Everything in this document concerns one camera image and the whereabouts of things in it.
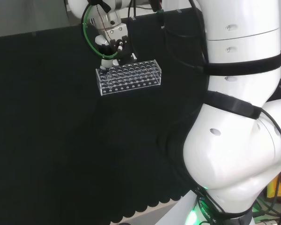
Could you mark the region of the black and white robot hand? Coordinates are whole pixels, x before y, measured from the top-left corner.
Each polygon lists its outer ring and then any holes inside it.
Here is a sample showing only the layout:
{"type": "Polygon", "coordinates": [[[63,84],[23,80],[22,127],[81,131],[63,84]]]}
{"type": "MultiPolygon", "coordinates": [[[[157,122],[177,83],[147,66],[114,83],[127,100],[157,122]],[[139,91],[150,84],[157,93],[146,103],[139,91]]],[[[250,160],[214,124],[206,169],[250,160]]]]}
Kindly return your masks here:
{"type": "Polygon", "coordinates": [[[96,47],[101,54],[117,54],[114,59],[101,59],[102,70],[133,63],[137,54],[128,33],[128,26],[122,23],[117,12],[99,15],[91,19],[92,25],[98,30],[95,37],[96,47]]]}

